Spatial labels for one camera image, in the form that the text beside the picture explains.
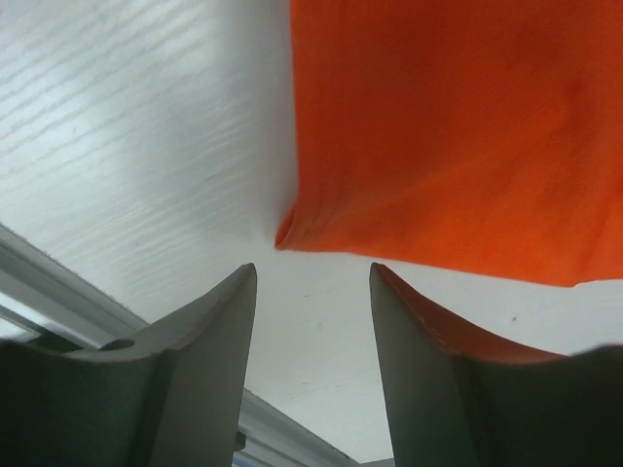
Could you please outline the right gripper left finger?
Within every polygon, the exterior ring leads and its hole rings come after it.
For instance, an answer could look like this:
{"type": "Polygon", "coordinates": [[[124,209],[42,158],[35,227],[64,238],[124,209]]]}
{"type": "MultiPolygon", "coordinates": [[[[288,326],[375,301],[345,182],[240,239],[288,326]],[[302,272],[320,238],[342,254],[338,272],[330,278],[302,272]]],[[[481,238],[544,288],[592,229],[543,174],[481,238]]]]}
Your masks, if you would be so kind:
{"type": "Polygon", "coordinates": [[[98,350],[1,344],[5,466],[228,466],[255,316],[257,272],[98,350]]]}

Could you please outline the orange t shirt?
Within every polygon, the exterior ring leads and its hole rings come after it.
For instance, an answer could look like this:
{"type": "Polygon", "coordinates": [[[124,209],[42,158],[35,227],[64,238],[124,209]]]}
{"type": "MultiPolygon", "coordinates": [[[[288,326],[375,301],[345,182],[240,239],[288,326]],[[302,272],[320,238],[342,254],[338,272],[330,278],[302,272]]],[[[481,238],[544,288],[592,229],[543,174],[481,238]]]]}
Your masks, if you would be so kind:
{"type": "Polygon", "coordinates": [[[294,1],[275,246],[573,286],[622,275],[618,1],[294,1]]]}

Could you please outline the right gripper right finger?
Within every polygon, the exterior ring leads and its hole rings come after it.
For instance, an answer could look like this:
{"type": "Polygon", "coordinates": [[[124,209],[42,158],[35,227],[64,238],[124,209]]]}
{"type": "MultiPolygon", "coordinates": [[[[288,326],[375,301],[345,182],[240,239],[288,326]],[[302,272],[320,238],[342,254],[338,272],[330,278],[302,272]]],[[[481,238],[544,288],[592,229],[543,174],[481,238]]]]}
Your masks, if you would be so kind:
{"type": "Polygon", "coordinates": [[[369,276],[399,466],[618,466],[622,349],[563,356],[505,339],[417,292],[369,276]]]}

